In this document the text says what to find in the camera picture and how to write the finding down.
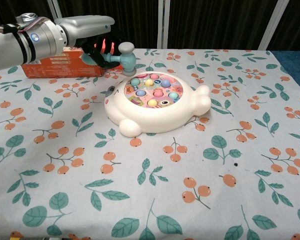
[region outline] cardboard box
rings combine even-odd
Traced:
[[[89,78],[100,77],[105,70],[83,61],[84,51],[76,47],[64,47],[59,55],[36,60],[21,65],[25,75],[30,78]]]

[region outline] blue cloth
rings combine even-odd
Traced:
[[[300,51],[271,51],[300,86]]]

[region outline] black curtain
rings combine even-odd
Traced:
[[[171,0],[169,49],[258,49],[277,0]]]
[[[268,49],[300,51],[300,0],[289,1]]]
[[[63,17],[104,15],[136,48],[157,48],[158,0],[59,0]]]
[[[0,0],[0,24],[15,23],[15,17],[24,13],[53,20],[47,0]]]

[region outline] toy ear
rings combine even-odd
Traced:
[[[211,99],[207,96],[207,93],[197,94],[194,98],[194,116],[201,116],[209,111],[211,107]]]
[[[195,93],[197,95],[205,95],[209,96],[210,95],[210,88],[207,85],[201,85],[199,86],[196,90]]]

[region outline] table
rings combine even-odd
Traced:
[[[211,110],[130,139],[103,105],[120,72],[0,71],[0,236],[300,239],[300,87],[273,54],[134,52],[137,72],[209,86]]]

